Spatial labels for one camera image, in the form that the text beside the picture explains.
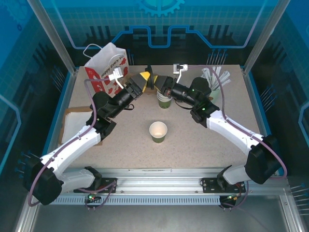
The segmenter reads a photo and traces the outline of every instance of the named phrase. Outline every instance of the metal post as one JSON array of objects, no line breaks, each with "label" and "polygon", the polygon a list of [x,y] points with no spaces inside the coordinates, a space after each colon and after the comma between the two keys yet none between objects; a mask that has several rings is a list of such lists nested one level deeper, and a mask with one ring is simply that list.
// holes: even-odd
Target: metal post
[{"label": "metal post", "polygon": [[278,24],[281,16],[283,15],[286,7],[288,6],[290,0],[279,0],[276,7],[274,8],[271,16],[269,17],[260,37],[256,41],[245,65],[244,65],[244,73],[248,74],[259,57],[261,51],[263,50],[266,42],[268,41],[270,35]]},{"label": "metal post", "polygon": [[28,3],[31,6],[36,17],[38,18],[39,22],[41,23],[42,27],[44,28],[48,38],[54,45],[64,65],[67,67],[70,73],[75,74],[74,63],[71,60],[71,57],[69,56],[63,42],[61,41],[60,36],[58,35],[52,21],[50,20],[41,2],[39,0],[28,0]]}]

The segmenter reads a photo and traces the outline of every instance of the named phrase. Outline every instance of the table surface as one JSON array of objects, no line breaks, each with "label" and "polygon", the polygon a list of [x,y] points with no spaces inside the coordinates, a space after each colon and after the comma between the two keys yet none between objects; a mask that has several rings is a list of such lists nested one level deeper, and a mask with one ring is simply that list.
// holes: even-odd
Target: table surface
[{"label": "table surface", "polygon": [[[146,66],[130,66],[130,72],[139,73]],[[152,66],[154,73],[169,75],[172,65]],[[203,66],[183,72],[180,84],[190,86],[202,75]],[[231,82],[223,89],[226,114],[245,126],[259,132],[253,108],[239,65],[223,65],[221,73],[230,72]],[[69,107],[88,106],[90,99],[84,88],[88,78],[80,67]],[[115,119],[112,133],[98,145],[87,150],[70,167],[94,168],[201,168],[225,167],[246,162],[246,156],[230,141],[214,131],[197,124],[190,115],[172,101],[170,108],[161,109],[155,94],[143,94],[133,101],[133,111],[123,111]],[[222,107],[222,97],[215,102]],[[149,134],[149,126],[162,121],[168,127],[165,141],[156,144]]]}]

